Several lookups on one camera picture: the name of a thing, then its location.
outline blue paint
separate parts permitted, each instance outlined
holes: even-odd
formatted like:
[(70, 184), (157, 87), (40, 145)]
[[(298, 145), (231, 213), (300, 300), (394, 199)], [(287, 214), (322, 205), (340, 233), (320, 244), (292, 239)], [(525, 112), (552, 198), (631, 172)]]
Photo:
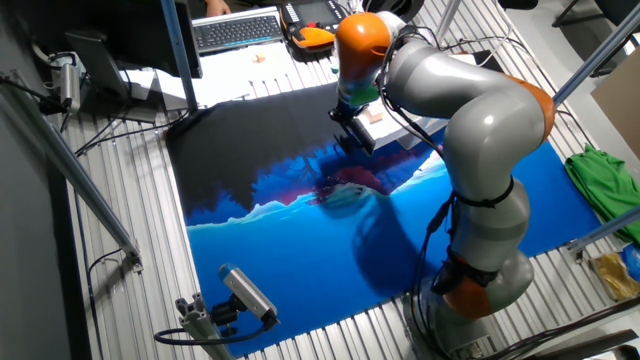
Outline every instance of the blue paint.
[[(275, 164), (261, 174), (250, 213), (243, 214), (226, 197), (215, 211), (202, 210), (198, 219), (193, 214), (187, 219), (187, 224), (200, 224), (188, 226), (187, 232), (209, 306), (229, 298), (217, 272), (222, 264), (234, 263), (278, 308), (282, 324), (254, 340), (230, 345), (235, 355), (332, 324), (410, 287), (427, 223), (451, 191), (439, 161), (411, 176), (428, 156), (419, 153), (389, 170), (373, 171), (381, 183), (379, 191), (339, 183), (318, 204), (313, 191), (300, 192), (302, 186), (295, 189), (295, 201), (285, 205), (274, 196), (283, 196), (294, 183), (311, 186), (311, 180), (299, 176), (299, 181), (286, 179), (300, 174), (291, 170), (299, 170), (299, 159), (293, 159), (291, 168)], [(340, 169), (328, 170), (331, 162), (322, 156), (310, 160), (311, 169), (324, 175)], [(539, 254), (598, 226), (548, 143), (523, 159), (514, 176), (527, 188), (532, 208), (529, 232), (520, 244), (525, 254)], [(207, 219), (217, 224), (203, 224)], [(434, 234), (425, 276), (440, 266), (448, 243), (443, 228)], [(260, 322), (244, 313), (236, 326), (242, 335), (255, 331)]]

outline yellow object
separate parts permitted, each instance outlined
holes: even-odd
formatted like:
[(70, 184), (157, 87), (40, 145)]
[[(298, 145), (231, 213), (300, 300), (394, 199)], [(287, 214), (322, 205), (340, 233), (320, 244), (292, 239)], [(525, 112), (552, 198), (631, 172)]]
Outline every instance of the yellow object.
[(623, 300), (640, 293), (640, 284), (629, 276), (618, 253), (605, 254), (595, 259), (593, 266), (613, 300)]

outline cardboard box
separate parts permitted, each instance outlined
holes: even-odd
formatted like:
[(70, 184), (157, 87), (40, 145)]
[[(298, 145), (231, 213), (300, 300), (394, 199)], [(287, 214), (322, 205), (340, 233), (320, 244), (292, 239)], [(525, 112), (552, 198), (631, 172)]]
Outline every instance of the cardboard box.
[(591, 96), (640, 158), (640, 50), (607, 75)]

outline computer monitor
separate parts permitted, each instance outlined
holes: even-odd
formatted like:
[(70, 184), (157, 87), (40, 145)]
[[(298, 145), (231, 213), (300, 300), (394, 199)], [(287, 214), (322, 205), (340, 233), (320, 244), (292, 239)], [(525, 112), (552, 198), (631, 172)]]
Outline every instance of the computer monitor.
[[(152, 67), (179, 76), (160, 0), (14, 0), (32, 41), (49, 54), (75, 51), (101, 101), (131, 101), (119, 73)], [(202, 76), (187, 0), (174, 0), (192, 77)]]

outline blue painted canvas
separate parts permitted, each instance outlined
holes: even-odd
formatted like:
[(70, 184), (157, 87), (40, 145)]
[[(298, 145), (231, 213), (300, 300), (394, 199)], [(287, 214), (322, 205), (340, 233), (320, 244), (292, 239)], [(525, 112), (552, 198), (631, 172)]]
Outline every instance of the blue painted canvas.
[[(172, 128), (167, 142), (195, 267), (208, 306), (230, 291), (217, 271), (233, 263), (277, 306), (282, 324), (235, 355), (332, 324), (411, 285), (428, 222), (451, 192), (444, 164), (426, 145), (391, 143), (368, 157), (345, 153), (344, 130), (327, 111), (335, 84), (207, 110)], [(435, 136), (442, 140), (442, 133)], [(531, 202), (520, 249), (533, 256), (599, 222), (548, 143), (514, 176)], [(425, 276), (446, 256), (441, 228)], [(250, 313), (239, 334), (260, 322)]]
[[(251, 211), (221, 193), (215, 210), (187, 220), (208, 304), (226, 300), (221, 264), (238, 265), (278, 307), (274, 331), (231, 345), (240, 355), (331, 324), (411, 285), (427, 223), (451, 191), (437, 155), (391, 145), (354, 160), (333, 147), (264, 169)], [(533, 256), (585, 234), (598, 221), (548, 143), (514, 175), (527, 187), (532, 216), (520, 249)], [(446, 257), (448, 236), (431, 241), (427, 276)], [(245, 314), (243, 332), (260, 323)]]

